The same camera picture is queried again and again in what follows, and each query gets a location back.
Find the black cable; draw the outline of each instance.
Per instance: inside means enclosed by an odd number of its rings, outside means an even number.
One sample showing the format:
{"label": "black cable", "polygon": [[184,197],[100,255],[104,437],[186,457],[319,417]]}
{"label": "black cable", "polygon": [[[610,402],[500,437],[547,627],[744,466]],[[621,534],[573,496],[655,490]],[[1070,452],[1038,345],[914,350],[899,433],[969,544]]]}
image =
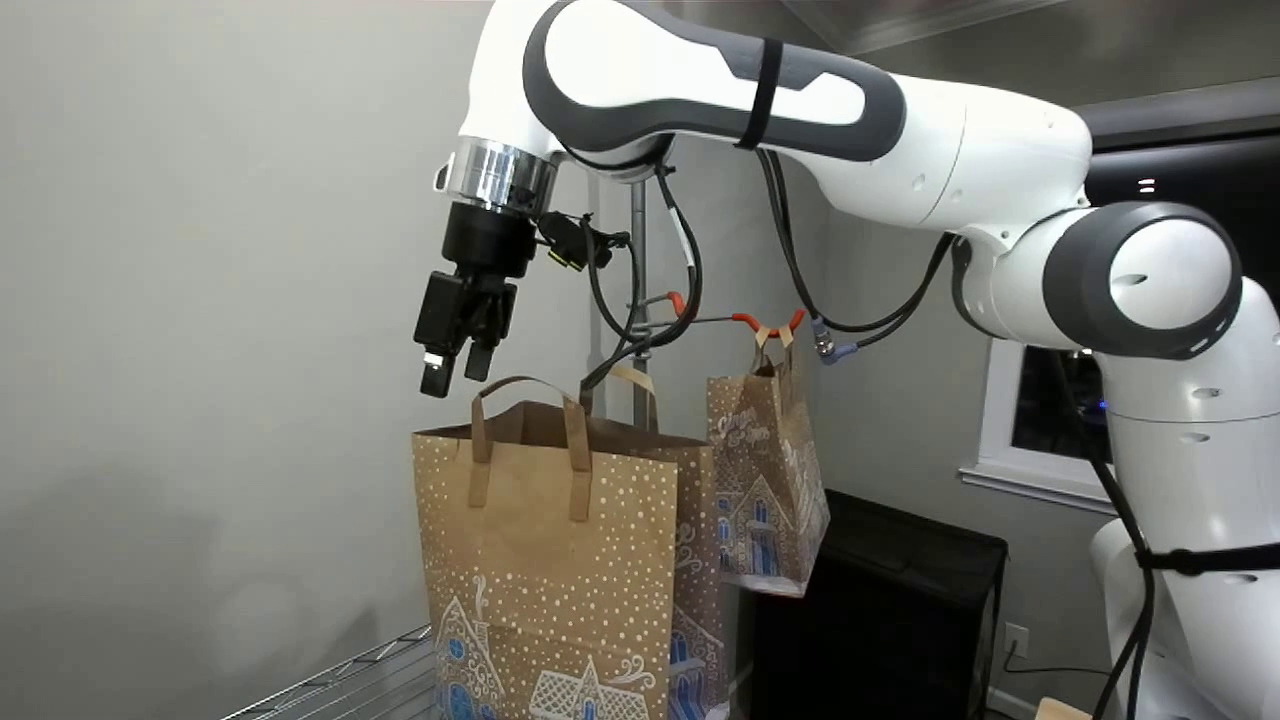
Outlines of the black cable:
{"label": "black cable", "polygon": [[[670,154],[670,137],[660,137],[644,158],[624,161],[624,166],[587,161],[587,158],[573,154],[566,146],[563,146],[563,154],[566,154],[577,166],[595,170],[595,171],[635,171],[635,170],[648,170],[648,171],[660,178],[660,171],[663,171],[663,161],[668,161],[668,154]],[[584,233],[584,243],[587,243],[587,281],[592,281],[595,313],[601,313],[603,326],[614,332],[614,350],[610,350],[610,357],[601,364],[601,369],[609,372],[614,360],[629,357],[629,345],[644,345],[644,340],[635,338],[635,317],[638,317],[638,255],[635,255],[635,243],[629,243],[629,255],[630,255],[630,302],[629,302],[629,320],[621,326],[621,320],[610,317],[609,302],[603,302],[603,290],[601,290],[601,263],[595,263],[601,248],[595,248],[595,238],[587,233],[587,217],[584,217],[580,233]]]}
{"label": "black cable", "polygon": [[[1053,378],[1054,378],[1054,386],[1061,386],[1061,404],[1069,404],[1069,408],[1061,408],[1061,413],[1064,413],[1064,417],[1077,417],[1077,413],[1070,413],[1069,378],[1064,378],[1064,372],[1053,372]],[[1117,509],[1117,515],[1118,515],[1118,523],[1123,523],[1123,534],[1126,534],[1126,541],[1131,541],[1134,566],[1141,566],[1141,574],[1144,574],[1144,606],[1141,606],[1141,613],[1134,613],[1134,619],[1131,619],[1131,627],[1126,627],[1126,641],[1123,641],[1123,649],[1118,649],[1118,655],[1117,655],[1117,663],[1113,663],[1113,671],[1107,671],[1107,679],[1104,679],[1104,693],[1095,695],[1090,717],[1095,717],[1095,720],[1107,717],[1107,704],[1113,704],[1113,695],[1117,695],[1117,687],[1118,687],[1118,678],[1123,678],[1123,670],[1131,670],[1131,678],[1126,678],[1126,720],[1134,720],[1144,655],[1147,655],[1147,641],[1150,641],[1150,625],[1156,625],[1156,566],[1150,566],[1150,549],[1147,549],[1147,541],[1144,541],[1144,534],[1141,534],[1141,523],[1134,523],[1134,513],[1131,513],[1118,480],[1113,476],[1107,462],[1098,457],[1095,437],[1087,437],[1087,466],[1090,466],[1095,480],[1104,485],[1104,491],[1107,491],[1107,502],[1113,502],[1113,509]]]}
{"label": "black cable", "polygon": [[587,238],[592,296],[595,296],[601,317],[609,317],[603,326],[621,338],[621,350],[580,380],[580,396],[584,396],[584,402],[587,402],[587,391],[592,391],[621,360],[644,357],[644,352],[663,350],[663,345],[674,345],[674,340],[690,330],[690,320],[697,320],[697,313],[701,313],[701,302],[702,302],[702,255],[701,255],[697,233],[690,233],[689,222],[684,222],[684,209],[674,204],[674,197],[670,197],[670,190],[668,190],[668,171],[670,171],[670,170],[655,170],[655,190],[660,190],[660,197],[663,197],[663,204],[668,204],[668,214],[670,214],[674,238],[679,238],[679,243],[684,243],[689,303],[684,303],[684,313],[679,313],[670,326],[663,326],[663,330],[652,332],[652,338],[630,330],[638,302],[630,302],[629,326],[614,326],[614,317],[609,313],[603,294],[601,294],[601,271],[595,271],[595,263],[592,263],[595,240]]}
{"label": "black cable", "polygon": [[920,302],[929,296],[930,275],[940,271],[940,263],[955,248],[955,238],[940,238],[934,240],[930,259],[925,269],[925,281],[914,286],[914,294],[899,310],[891,310],[887,317],[867,320],[867,326],[831,320],[828,313],[816,310],[816,302],[808,294],[808,281],[802,281],[802,269],[800,269],[800,255],[796,255],[790,199],[788,199],[785,170],[778,170],[776,154],[754,154],[754,158],[760,158],[760,171],[762,171],[762,186],[768,186],[768,204],[771,204],[771,225],[776,225],[776,238],[778,238],[778,254],[788,259],[796,296],[808,310],[808,317],[824,320],[824,330],[837,330],[837,332],[874,332],[874,338],[865,338],[859,350],[878,345],[891,332],[899,332],[914,317]]}

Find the ceiling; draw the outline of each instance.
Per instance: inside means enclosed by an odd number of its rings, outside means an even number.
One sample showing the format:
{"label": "ceiling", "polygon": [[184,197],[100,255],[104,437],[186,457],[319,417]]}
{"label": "ceiling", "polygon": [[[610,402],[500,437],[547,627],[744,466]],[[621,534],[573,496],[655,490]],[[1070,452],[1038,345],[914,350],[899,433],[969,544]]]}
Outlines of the ceiling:
{"label": "ceiling", "polygon": [[1280,0],[668,0],[906,76],[998,84],[1095,129],[1280,126]]}

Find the white wall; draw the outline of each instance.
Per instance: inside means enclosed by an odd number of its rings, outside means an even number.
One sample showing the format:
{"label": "white wall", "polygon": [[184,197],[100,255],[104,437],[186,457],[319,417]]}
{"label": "white wall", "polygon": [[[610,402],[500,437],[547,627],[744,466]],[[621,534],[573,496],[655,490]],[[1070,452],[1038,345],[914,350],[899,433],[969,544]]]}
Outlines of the white wall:
{"label": "white wall", "polygon": [[0,3],[5,717],[215,717],[423,619],[406,338],[478,15]]}

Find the black box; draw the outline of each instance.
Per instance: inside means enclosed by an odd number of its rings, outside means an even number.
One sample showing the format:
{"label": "black box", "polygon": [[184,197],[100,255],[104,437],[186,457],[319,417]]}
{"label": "black box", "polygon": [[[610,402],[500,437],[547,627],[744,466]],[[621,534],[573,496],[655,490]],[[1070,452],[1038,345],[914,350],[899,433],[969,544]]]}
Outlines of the black box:
{"label": "black box", "polygon": [[750,717],[978,720],[1006,544],[854,496],[802,602],[750,598]]}

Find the patterned gift bag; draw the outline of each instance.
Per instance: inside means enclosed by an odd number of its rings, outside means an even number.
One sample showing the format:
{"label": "patterned gift bag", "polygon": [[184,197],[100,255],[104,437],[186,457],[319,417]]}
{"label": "patterned gift bag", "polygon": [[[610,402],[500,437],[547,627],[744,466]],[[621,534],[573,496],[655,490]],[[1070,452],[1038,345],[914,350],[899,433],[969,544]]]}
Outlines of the patterned gift bag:
{"label": "patterned gift bag", "polygon": [[831,523],[790,340],[754,332],[750,372],[707,386],[721,554],[748,592],[771,598],[802,598]]}
{"label": "patterned gift bag", "polygon": [[668,717],[674,466],[587,447],[563,402],[559,447],[419,433],[414,496],[432,627],[456,720]]}
{"label": "patterned gift bag", "polygon": [[[563,446],[563,420],[552,404],[515,404],[491,420],[491,433],[539,447]],[[748,654],[738,649],[738,589],[721,570],[713,447],[610,420],[592,420],[587,446],[592,452],[674,466],[670,720],[728,717]]]}

